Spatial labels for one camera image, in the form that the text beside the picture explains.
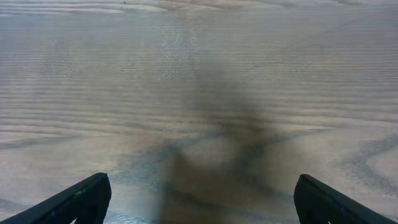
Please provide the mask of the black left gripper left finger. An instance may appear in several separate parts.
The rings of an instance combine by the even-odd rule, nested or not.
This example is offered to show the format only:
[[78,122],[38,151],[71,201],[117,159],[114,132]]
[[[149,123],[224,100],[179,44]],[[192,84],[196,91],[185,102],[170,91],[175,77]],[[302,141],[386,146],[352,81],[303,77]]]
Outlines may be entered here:
[[103,224],[111,200],[106,173],[96,173],[2,224]]

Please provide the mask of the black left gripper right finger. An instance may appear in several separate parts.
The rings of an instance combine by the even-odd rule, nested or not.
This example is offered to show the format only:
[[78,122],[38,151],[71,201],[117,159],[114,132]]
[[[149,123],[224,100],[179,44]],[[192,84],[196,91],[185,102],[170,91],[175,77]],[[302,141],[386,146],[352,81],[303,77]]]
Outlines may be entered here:
[[397,224],[308,174],[294,190],[300,224]]

